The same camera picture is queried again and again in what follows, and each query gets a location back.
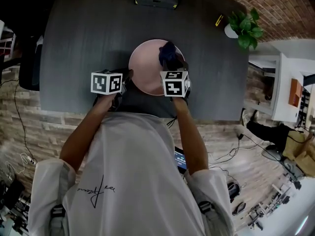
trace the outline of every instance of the floor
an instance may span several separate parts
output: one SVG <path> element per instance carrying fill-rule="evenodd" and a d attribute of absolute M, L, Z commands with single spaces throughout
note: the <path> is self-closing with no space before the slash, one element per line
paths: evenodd
<path fill-rule="evenodd" d="M 2 82 L 18 79 L 18 67 L 9 68 L 6 74 L 2 75 Z M 259 69 L 249 66 L 247 75 L 246 98 L 253 101 L 263 101 L 265 88 L 264 77 Z M 39 93 L 27 91 L 21 87 L 16 90 L 16 106 L 14 103 L 14 91 L 17 82 L 5 83 L 0 88 L 0 177 L 8 183 L 9 173 L 5 162 L 10 162 L 17 172 L 23 170 L 21 153 L 28 153 L 24 144 L 24 132 L 16 111 L 19 110 L 26 131 L 27 146 L 36 158 L 41 161 L 48 158 L 58 157 L 61 148 L 70 133 L 80 123 L 83 115 L 72 113 L 58 113 L 42 111 L 40 109 Z M 259 122 L 269 126 L 277 125 L 269 120 L 269 116 L 260 115 Z M 256 143 L 261 140 L 245 130 L 237 121 L 196 121 L 198 129 L 203 137 L 209 153 L 209 163 L 215 162 L 216 158 L 228 154 L 232 148 L 238 145 L 235 129 L 243 129 L 243 132 L 252 137 Z M 171 133 L 175 145 L 181 146 L 180 134 L 177 123 L 171 127 Z M 253 148 L 255 144 L 244 137 L 240 141 L 241 148 Z M 241 195 L 232 203 L 232 208 L 240 202 L 246 202 L 246 211 L 249 211 L 269 191 L 270 185 L 281 176 L 282 167 L 270 161 L 261 154 L 262 149 L 255 147 L 250 150 L 239 149 L 239 152 L 232 160 L 218 164 L 224 170 L 228 170 L 230 176 L 237 179 L 242 188 Z M 224 157 L 217 162 L 229 159 Z M 35 167 L 32 164 L 25 165 L 25 170 L 16 175 L 30 193 L 32 178 Z M 234 217 L 236 228 L 245 223 L 246 212 Z"/>

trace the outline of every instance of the dark table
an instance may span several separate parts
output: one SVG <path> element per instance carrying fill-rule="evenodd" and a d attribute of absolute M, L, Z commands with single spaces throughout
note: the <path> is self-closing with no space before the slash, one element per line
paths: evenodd
<path fill-rule="evenodd" d="M 244 8 L 232 0 L 180 0 L 176 10 L 135 5 L 134 0 L 56 0 L 45 32 L 40 100 L 44 110 L 86 113 L 95 99 L 91 72 L 128 66 L 132 51 L 149 39 L 171 40 L 189 64 L 191 114 L 196 119 L 237 120 L 246 87 L 248 51 L 224 33 L 221 13 Z M 169 98 L 134 85 L 124 107 L 174 117 Z"/>

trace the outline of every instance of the orange box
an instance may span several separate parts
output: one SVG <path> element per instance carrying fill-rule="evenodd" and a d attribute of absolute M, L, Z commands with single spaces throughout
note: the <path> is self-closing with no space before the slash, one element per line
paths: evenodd
<path fill-rule="evenodd" d="M 300 103 L 300 99 L 302 97 L 302 85 L 296 79 L 291 80 L 291 90 L 289 97 L 289 104 L 298 107 Z"/>

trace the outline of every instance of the pink plate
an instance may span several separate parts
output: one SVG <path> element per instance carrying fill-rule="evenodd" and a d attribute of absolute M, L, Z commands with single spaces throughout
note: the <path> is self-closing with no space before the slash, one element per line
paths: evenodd
<path fill-rule="evenodd" d="M 152 39 L 139 45 L 129 60 L 129 69 L 133 70 L 133 83 L 143 92 L 150 95 L 164 95 L 159 75 L 163 67 L 159 63 L 159 48 L 167 41 Z M 176 47 L 176 53 L 183 56 Z"/>

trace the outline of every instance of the white pot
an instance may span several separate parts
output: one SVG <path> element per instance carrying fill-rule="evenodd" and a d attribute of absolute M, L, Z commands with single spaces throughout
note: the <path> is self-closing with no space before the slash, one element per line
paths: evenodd
<path fill-rule="evenodd" d="M 224 28 L 224 32 L 225 32 L 226 36 L 228 36 L 229 38 L 238 38 L 238 35 L 236 34 L 235 31 L 232 30 L 230 24 L 228 24 L 228 25 Z"/>

